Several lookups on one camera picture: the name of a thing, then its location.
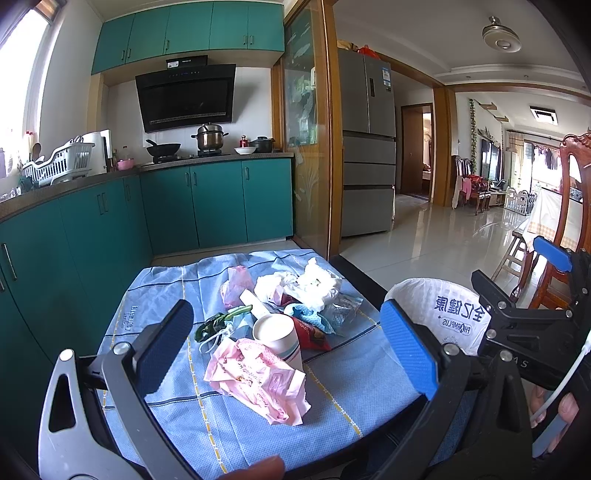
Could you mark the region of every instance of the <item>crumpled pink wrapper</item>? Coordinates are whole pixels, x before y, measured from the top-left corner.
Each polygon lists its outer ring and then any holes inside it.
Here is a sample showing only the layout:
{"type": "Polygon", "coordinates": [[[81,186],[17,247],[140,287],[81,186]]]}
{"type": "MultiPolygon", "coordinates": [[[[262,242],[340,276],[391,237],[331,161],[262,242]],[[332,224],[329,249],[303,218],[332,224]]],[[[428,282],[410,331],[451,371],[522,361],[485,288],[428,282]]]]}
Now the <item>crumpled pink wrapper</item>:
{"type": "Polygon", "coordinates": [[[310,409],[306,375],[294,370],[266,346],[242,338],[224,338],[203,379],[222,395],[231,395],[265,417],[269,424],[301,425],[310,409]]]}

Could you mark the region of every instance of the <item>paper cup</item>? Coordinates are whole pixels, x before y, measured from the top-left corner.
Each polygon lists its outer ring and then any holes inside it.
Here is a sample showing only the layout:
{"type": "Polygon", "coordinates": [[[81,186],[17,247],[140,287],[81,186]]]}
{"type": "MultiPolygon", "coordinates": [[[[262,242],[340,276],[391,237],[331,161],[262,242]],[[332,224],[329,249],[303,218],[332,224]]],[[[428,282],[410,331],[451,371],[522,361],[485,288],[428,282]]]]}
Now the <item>paper cup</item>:
{"type": "Polygon", "coordinates": [[[252,336],[261,342],[290,367],[301,372],[300,342],[291,317],[282,313],[271,313],[259,318],[252,327],[252,336]]]}

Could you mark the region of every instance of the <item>human hand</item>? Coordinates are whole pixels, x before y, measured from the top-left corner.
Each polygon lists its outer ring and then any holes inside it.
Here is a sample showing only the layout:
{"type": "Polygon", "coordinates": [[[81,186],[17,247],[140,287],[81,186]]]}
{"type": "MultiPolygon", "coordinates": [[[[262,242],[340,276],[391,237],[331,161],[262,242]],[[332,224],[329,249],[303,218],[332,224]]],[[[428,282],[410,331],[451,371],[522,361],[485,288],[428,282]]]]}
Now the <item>human hand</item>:
{"type": "Polygon", "coordinates": [[[252,464],[245,470],[234,470],[217,480],[281,480],[285,474],[285,464],[275,455],[252,464]]]}
{"type": "MultiPolygon", "coordinates": [[[[544,390],[542,387],[534,386],[533,390],[531,391],[530,396],[530,409],[532,413],[538,411],[538,409],[544,404],[544,390]]],[[[548,445],[547,452],[552,453],[556,446],[558,445],[559,441],[562,439],[570,424],[573,422],[574,418],[576,417],[577,413],[579,412],[579,406],[577,405],[577,401],[574,399],[572,393],[567,393],[560,403],[558,404],[558,414],[560,417],[566,422],[566,427],[562,429],[562,431],[552,439],[550,444],[548,445]]],[[[537,419],[532,420],[531,427],[534,428],[542,421],[544,421],[546,417],[546,412],[543,411],[537,419]]]]}

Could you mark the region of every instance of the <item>ceiling light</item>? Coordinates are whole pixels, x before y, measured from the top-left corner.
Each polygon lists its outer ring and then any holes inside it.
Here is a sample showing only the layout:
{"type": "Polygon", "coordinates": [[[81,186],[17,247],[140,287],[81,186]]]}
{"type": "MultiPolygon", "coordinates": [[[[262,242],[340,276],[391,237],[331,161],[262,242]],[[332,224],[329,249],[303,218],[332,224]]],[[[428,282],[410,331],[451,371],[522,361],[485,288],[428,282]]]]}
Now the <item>ceiling light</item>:
{"type": "Polygon", "coordinates": [[[556,117],[556,111],[549,110],[547,108],[539,108],[536,106],[530,106],[531,113],[534,114],[534,118],[541,124],[558,125],[558,117],[556,117]]]}
{"type": "Polygon", "coordinates": [[[494,50],[514,53],[521,50],[521,41],[509,27],[501,25],[497,17],[490,17],[491,25],[482,30],[484,42],[494,50]]]}

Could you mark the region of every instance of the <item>refrigerator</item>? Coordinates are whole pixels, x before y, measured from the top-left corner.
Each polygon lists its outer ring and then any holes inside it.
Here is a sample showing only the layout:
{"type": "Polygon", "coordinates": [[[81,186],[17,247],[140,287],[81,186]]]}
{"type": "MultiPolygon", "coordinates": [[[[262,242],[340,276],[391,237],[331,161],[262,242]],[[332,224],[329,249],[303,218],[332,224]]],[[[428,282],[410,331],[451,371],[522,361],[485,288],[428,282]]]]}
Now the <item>refrigerator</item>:
{"type": "Polygon", "coordinates": [[[342,236],[390,229],[396,175],[390,66],[339,49],[343,112],[342,236]]]}

